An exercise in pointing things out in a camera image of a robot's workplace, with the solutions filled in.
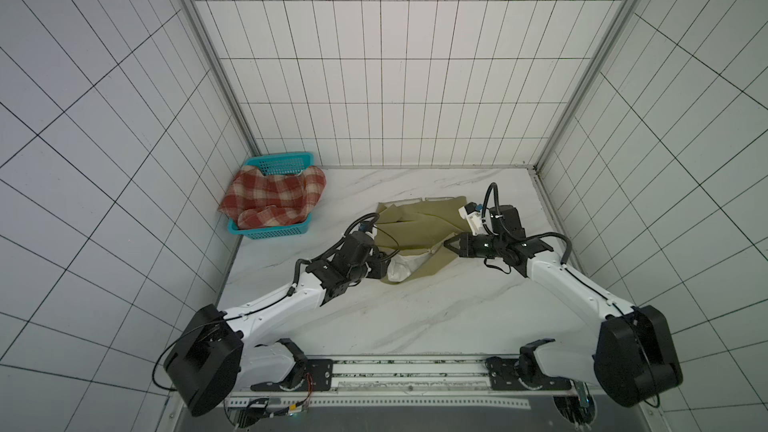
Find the olive green skirt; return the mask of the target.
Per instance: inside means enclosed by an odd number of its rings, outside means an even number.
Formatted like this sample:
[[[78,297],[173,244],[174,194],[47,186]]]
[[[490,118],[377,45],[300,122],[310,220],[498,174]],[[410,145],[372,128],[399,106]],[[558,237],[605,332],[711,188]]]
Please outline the olive green skirt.
[[[381,251],[395,254],[382,281],[395,285],[434,276],[453,263],[458,255],[444,242],[470,230],[459,214],[466,204],[464,196],[378,204],[375,243]]]

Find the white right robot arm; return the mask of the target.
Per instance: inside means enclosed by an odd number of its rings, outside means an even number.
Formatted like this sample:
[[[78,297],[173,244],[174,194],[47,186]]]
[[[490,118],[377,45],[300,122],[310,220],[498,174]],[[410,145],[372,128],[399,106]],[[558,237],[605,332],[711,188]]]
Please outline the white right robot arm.
[[[607,291],[568,261],[570,239],[560,233],[529,235],[512,205],[498,202],[491,183],[482,203],[458,209],[468,231],[444,241],[461,258],[517,272],[548,290],[584,324],[574,339],[549,333],[521,346],[514,374],[539,390],[554,379],[599,386],[617,404],[631,407],[658,399],[683,382],[683,370],[666,317],[653,306],[638,307]]]

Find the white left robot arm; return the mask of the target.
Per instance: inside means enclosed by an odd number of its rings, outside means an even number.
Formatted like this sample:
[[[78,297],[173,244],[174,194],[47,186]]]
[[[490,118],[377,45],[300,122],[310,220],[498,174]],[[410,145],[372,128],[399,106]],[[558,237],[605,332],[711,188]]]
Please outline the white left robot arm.
[[[389,254],[369,232],[347,232],[313,259],[298,259],[291,282],[244,305],[199,309],[157,365],[190,414],[204,415],[233,392],[255,385],[307,385],[309,360],[282,326],[340,297],[365,278],[387,272]]]

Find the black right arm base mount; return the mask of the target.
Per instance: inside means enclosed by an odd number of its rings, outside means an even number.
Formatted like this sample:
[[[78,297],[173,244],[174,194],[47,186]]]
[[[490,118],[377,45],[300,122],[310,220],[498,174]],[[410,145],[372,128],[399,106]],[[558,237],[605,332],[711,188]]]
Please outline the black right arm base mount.
[[[553,339],[540,339],[520,348],[516,358],[492,356],[485,360],[490,386],[494,391],[568,391],[569,379],[546,376],[539,367],[534,352]]]

